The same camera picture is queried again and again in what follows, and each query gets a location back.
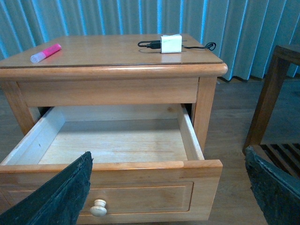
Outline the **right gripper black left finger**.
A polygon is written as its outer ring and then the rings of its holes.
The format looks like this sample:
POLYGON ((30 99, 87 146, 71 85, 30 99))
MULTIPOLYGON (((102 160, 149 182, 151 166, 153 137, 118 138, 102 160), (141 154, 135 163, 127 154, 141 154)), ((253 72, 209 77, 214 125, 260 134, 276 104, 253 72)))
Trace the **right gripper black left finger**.
POLYGON ((2 225, 75 225, 90 191, 92 156, 87 151, 0 216, 2 225))

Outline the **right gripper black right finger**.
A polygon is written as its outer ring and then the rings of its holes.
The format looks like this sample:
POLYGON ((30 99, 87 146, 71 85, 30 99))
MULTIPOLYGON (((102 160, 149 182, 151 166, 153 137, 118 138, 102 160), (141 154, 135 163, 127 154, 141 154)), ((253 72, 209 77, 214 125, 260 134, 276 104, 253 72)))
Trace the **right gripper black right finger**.
POLYGON ((300 223, 300 180, 245 149, 245 167, 251 190, 269 225, 300 223))

